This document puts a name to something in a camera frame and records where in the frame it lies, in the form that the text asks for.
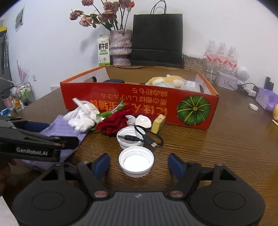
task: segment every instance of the vase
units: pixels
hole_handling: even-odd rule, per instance
[[[110,32],[110,55],[113,65],[130,66],[132,30],[113,30]]]

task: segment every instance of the yellow sponge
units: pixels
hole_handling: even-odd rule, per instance
[[[153,126],[152,126],[152,132],[155,134],[158,134],[158,132],[161,130],[163,127],[164,123],[166,120],[166,116],[164,115],[159,115],[154,121],[153,121]]]

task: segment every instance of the fresh milk carton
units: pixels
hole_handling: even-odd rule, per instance
[[[100,35],[98,39],[98,65],[109,65],[109,35]]]

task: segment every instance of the clear bottle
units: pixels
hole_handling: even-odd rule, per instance
[[[234,76],[235,70],[237,68],[237,52],[235,47],[231,46],[230,50],[228,51],[227,57],[228,63],[225,66],[225,72],[228,75]]]
[[[226,50],[226,44],[221,42],[217,51],[217,59],[215,63],[215,70],[224,70],[225,65],[228,63],[228,56]]]
[[[215,41],[210,40],[209,45],[206,49],[206,62],[204,64],[204,76],[210,81],[215,82],[216,79],[216,71],[214,69],[214,63],[216,62],[216,46]]]

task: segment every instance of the red box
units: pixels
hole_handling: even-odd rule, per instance
[[[143,85],[152,77],[167,74],[197,82],[203,93]],[[122,79],[125,83],[103,83],[107,79]],[[68,110],[77,107],[72,101],[75,97],[93,103],[100,112],[113,109],[122,98],[137,115],[146,115],[152,121],[163,114],[168,124],[204,130],[210,126],[219,99],[201,73],[178,68],[107,65],[66,79],[60,86]]]

